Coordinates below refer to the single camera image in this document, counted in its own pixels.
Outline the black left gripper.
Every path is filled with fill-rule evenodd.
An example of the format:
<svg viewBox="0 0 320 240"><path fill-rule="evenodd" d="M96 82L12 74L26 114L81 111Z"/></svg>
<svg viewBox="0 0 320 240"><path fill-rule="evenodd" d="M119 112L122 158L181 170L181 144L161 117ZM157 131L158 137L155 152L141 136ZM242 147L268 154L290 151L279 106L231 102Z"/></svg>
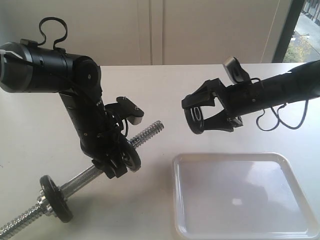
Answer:
<svg viewBox="0 0 320 240"><path fill-rule="evenodd" d="M92 158L92 164L109 179L120 178L128 172L121 157L127 139L113 119L80 118L79 139L82 152Z"/></svg>

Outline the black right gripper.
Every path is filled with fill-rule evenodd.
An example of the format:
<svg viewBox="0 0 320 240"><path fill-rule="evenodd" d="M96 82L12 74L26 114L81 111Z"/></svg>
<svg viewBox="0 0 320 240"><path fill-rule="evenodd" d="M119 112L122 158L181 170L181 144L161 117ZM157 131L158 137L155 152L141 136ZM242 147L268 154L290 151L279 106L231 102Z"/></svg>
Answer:
<svg viewBox="0 0 320 240"><path fill-rule="evenodd" d="M264 108L264 90L261 81L247 81L225 86L219 78L209 79L195 92L187 95L181 101L181 106L183 109L214 107L215 98L218 98L223 110L206 119L200 111L201 120L197 134L213 130L231 133L234 127L243 126L242 116Z"/></svg>

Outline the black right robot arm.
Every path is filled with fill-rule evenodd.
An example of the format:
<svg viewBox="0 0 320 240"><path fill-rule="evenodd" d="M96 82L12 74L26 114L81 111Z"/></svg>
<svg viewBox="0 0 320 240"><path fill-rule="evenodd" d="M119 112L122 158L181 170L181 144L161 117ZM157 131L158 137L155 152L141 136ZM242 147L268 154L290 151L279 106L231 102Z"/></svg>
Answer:
<svg viewBox="0 0 320 240"><path fill-rule="evenodd" d="M206 80L181 101L188 126L197 135L210 130L233 132L243 126L244 115L299 101L307 104L320 96L318 60L263 80L251 78L235 57L223 67L232 85L225 86L219 78Z"/></svg>

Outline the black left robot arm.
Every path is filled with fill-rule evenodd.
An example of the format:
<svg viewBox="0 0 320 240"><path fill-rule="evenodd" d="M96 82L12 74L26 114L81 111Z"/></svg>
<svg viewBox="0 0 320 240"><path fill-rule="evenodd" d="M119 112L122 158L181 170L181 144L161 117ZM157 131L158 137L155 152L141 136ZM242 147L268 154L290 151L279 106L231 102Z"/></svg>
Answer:
<svg viewBox="0 0 320 240"><path fill-rule="evenodd" d="M7 42L0 47L0 87L59 94L82 152L110 179L127 173L122 120L103 103L101 69L92 58Z"/></svg>

